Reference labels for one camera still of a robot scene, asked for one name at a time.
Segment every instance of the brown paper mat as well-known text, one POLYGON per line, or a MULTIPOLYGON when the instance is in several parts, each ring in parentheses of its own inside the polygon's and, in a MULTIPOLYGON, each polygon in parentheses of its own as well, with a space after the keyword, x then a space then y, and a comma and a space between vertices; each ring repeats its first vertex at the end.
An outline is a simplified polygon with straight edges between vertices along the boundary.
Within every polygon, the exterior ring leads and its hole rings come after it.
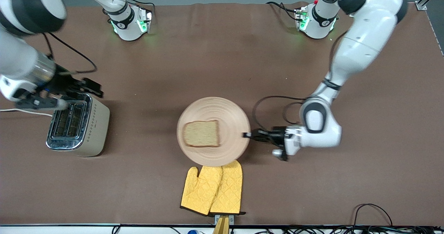
MULTIPOLYGON (((176 141, 180 114, 197 99, 217 96, 251 117, 264 96, 309 94, 327 71, 330 38, 351 23, 340 14, 327 38, 311 40, 268 5, 156 10, 156 34, 124 42, 101 8, 68 9, 57 35, 99 66, 88 77, 103 85, 102 102, 111 110, 105 153, 78 158, 50 151, 49 117, 1 113, 0 223, 212 223, 179 209, 194 165, 176 141)), ((47 51, 41 36, 30 42, 47 51)), ((90 68, 51 42, 60 65, 90 68)), ((409 5, 379 58, 333 103, 343 128, 339 147, 304 148, 282 162, 271 155, 273 146, 250 142, 239 159, 247 214, 236 223, 350 224, 353 208, 371 202, 396 225, 442 224, 443 67, 426 13, 409 5)), ((287 102, 264 103, 258 117, 268 127, 285 125, 287 102)), ((3 98, 0 104, 10 106, 3 98)), ((358 223, 386 224, 370 208, 358 223)))

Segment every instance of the yellow oven mitt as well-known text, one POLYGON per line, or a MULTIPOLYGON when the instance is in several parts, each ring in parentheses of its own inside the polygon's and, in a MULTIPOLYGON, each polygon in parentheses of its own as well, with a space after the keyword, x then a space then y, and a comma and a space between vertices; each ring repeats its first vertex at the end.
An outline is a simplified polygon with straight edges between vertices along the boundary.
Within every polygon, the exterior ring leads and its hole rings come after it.
POLYGON ((197 167, 188 171, 180 207, 208 215, 222 179, 222 167, 203 166, 198 175, 197 167))
POLYGON ((242 167, 238 161, 222 166, 222 180, 211 205, 212 214, 239 214, 241 210, 242 167))

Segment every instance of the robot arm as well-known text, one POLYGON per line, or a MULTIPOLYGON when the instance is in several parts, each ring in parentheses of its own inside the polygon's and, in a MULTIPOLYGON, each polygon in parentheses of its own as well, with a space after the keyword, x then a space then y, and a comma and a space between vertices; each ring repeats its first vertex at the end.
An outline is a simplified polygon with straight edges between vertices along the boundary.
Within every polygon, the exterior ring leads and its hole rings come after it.
POLYGON ((65 68, 29 46, 21 37, 59 30, 66 18, 62 0, 0 0, 0 90, 22 109, 64 109, 48 94, 94 93, 100 85, 78 81, 65 68))
POLYGON ((111 23, 119 37, 125 41, 134 41, 143 33, 148 33, 152 14, 127 0, 95 0, 111 18, 111 23))
POLYGON ((354 17, 318 88, 305 99, 300 109, 302 125, 274 127, 270 132, 255 129, 246 137, 271 142, 279 147, 273 155, 287 160, 301 147, 336 147, 341 141, 341 126, 330 109, 344 83, 352 74, 366 69, 387 43, 396 24, 407 11, 404 0, 339 0, 340 7, 354 17))
POLYGON ((338 11, 338 0, 318 0, 297 12, 302 22, 296 22, 296 27, 310 38, 322 39, 333 30, 338 11))

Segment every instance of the round plate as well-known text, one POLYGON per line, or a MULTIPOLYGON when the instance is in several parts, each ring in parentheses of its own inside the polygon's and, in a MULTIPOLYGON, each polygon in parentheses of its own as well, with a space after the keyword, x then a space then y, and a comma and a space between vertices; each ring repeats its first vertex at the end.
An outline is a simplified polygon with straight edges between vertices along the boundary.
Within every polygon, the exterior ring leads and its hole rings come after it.
POLYGON ((235 103, 218 97, 207 97, 190 104, 177 123, 177 140, 182 151, 192 161, 203 166, 224 166, 239 158, 248 145, 247 115, 235 103), (187 147, 183 140, 183 127, 193 121, 219 121, 219 147, 187 147))

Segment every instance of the bread slice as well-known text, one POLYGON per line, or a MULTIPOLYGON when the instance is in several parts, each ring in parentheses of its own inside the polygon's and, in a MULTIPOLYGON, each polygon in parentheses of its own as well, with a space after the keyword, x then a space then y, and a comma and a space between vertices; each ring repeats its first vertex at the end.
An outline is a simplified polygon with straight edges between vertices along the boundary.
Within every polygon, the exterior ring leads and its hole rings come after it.
POLYGON ((219 121, 193 121, 183 127, 187 147, 219 147, 219 121))

